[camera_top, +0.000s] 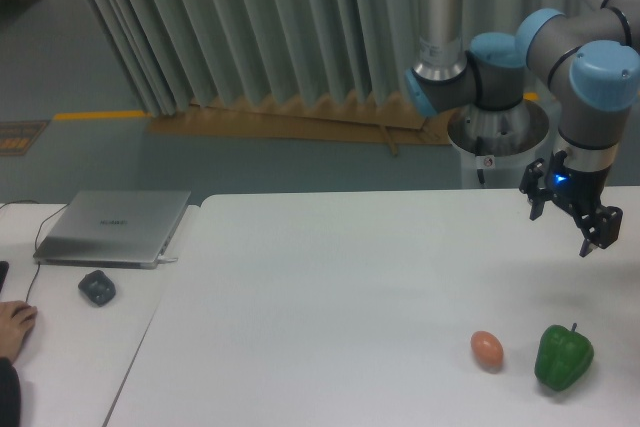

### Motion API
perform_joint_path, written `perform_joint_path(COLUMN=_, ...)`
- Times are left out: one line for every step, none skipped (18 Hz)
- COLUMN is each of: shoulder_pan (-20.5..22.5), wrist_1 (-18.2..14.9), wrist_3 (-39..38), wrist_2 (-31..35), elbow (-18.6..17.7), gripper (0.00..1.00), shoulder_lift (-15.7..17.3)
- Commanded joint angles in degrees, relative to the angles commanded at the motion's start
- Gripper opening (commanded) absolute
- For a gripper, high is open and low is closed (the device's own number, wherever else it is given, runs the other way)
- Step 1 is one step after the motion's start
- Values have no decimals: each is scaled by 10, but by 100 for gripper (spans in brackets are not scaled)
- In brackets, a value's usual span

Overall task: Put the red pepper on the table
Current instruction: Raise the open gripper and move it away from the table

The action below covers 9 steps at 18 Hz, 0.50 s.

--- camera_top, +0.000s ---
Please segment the person's hand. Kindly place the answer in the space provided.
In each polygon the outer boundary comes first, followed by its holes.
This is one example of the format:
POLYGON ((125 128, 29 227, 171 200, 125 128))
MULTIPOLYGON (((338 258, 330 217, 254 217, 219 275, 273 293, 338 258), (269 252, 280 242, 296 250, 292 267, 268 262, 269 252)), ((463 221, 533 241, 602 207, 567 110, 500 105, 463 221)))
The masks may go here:
POLYGON ((0 338, 1 357, 14 363, 24 339, 36 323, 38 309, 24 301, 1 303, 0 338))

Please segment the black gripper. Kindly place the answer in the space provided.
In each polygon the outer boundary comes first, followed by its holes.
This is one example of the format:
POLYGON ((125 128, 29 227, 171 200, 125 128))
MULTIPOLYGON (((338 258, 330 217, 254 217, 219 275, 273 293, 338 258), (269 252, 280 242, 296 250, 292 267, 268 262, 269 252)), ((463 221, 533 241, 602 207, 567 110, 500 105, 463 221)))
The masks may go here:
POLYGON ((569 212, 583 235, 579 255, 586 257, 595 249, 606 249, 618 240, 623 211, 619 207, 601 205, 600 196, 610 168, 580 171, 566 166, 567 153, 559 151, 550 158, 546 187, 539 181, 545 174, 544 160, 538 158, 525 167, 519 191, 527 196, 529 219, 535 221, 549 201, 569 212))

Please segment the dark sleeved forearm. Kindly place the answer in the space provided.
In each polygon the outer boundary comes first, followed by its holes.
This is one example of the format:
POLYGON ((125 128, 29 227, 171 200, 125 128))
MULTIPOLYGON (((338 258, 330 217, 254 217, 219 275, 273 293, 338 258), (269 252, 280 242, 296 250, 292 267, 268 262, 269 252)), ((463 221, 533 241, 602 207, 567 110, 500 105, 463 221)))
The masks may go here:
POLYGON ((16 369, 1 358, 0 420, 2 427, 18 427, 21 422, 21 387, 16 369))

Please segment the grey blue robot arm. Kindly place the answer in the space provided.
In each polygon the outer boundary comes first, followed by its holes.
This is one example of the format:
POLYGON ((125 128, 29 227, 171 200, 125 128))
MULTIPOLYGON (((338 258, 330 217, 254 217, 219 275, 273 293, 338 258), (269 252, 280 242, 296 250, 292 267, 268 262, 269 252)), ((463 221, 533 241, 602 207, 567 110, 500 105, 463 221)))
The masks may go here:
POLYGON ((532 218, 552 203, 574 220, 582 255, 618 239, 623 212, 601 194, 639 92, 639 0, 585 2, 586 15, 540 9, 515 35, 484 33, 464 45, 462 0, 425 0, 420 51, 405 74, 421 115, 471 109, 459 146, 477 157, 528 137, 523 75, 545 84, 562 108, 558 134, 550 157, 526 166, 519 189, 532 218))

